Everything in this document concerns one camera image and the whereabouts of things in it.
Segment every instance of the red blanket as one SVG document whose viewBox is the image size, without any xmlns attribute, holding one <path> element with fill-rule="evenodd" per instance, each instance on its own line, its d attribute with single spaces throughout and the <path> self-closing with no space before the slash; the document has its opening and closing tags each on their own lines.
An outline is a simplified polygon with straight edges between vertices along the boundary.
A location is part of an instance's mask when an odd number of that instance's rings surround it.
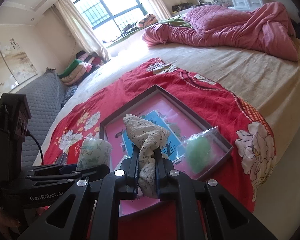
<svg viewBox="0 0 300 240">
<path fill-rule="evenodd" d="M 255 192 L 275 163 L 273 133 L 259 112 L 243 99 L 199 74 L 151 59 L 77 105 L 56 127 L 45 163 L 54 163 L 69 146 L 89 133 L 99 132 L 100 121 L 153 85 L 160 85 L 212 126 L 234 146 L 232 158 L 213 178 L 251 212 Z M 119 239 L 176 239 L 175 207 L 165 203 L 143 215 L 119 222 Z"/>
<path fill-rule="evenodd" d="M 194 47 L 231 46 L 298 61 L 289 37 L 295 35 L 295 30 L 282 3 L 267 3 L 253 12 L 220 5 L 200 6 L 187 12 L 183 19 L 193 29 L 158 24 L 147 28 L 142 39 L 148 46 L 171 42 Z"/>
</svg>

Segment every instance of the gray quilted cover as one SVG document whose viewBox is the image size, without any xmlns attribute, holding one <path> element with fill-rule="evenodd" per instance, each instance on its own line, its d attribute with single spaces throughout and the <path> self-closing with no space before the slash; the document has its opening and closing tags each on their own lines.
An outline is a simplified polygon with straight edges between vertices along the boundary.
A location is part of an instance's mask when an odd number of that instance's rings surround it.
<svg viewBox="0 0 300 240">
<path fill-rule="evenodd" d="M 42 145 L 50 126 L 61 110 L 66 87 L 54 70 L 47 71 L 22 89 L 18 94 L 26 94 L 32 115 L 28 130 Z M 22 166 L 32 166 L 38 154 L 38 146 L 31 137 L 26 137 L 22 145 Z"/>
</svg>

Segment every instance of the beige bed sheet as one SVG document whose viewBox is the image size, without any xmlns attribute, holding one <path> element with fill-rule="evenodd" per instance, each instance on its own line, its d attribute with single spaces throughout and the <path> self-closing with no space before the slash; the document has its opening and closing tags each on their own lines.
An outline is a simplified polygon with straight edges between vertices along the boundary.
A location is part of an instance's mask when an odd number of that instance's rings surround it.
<svg viewBox="0 0 300 240">
<path fill-rule="evenodd" d="M 195 48 L 179 44 L 150 49 L 142 43 L 102 66 L 78 87 L 52 124 L 42 145 L 45 153 L 56 125 L 73 107 L 113 83 L 125 72 L 153 57 L 219 82 L 257 108 L 274 132 L 277 160 L 283 156 L 300 125 L 300 40 L 294 39 L 299 61 L 231 47 Z M 34 165 L 40 165 L 38 154 Z"/>
</svg>

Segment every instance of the cabinet door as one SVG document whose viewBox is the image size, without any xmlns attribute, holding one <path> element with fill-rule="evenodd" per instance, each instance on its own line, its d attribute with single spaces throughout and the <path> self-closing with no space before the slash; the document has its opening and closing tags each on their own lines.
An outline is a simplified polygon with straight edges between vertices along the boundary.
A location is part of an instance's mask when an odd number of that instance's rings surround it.
<svg viewBox="0 0 300 240">
<path fill-rule="evenodd" d="M 249 6 L 246 2 L 246 0 L 232 0 L 233 4 L 236 8 L 246 8 L 249 9 Z"/>
<path fill-rule="evenodd" d="M 257 9 L 263 6 L 262 0 L 247 0 L 248 5 L 252 9 Z"/>
</svg>

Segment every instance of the black cable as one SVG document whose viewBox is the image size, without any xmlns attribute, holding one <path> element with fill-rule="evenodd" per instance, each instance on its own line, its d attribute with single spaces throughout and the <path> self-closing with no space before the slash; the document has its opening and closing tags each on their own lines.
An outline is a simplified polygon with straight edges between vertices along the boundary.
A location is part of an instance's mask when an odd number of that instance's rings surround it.
<svg viewBox="0 0 300 240">
<path fill-rule="evenodd" d="M 34 140 L 34 142 L 37 144 L 37 146 L 39 147 L 39 151 L 40 151 L 40 155 L 41 155 L 41 165 L 44 165 L 43 164 L 43 154 L 42 154 L 41 146 L 38 143 L 37 139 L 30 133 L 29 130 L 27 130 L 26 136 L 30 136 Z"/>
</svg>

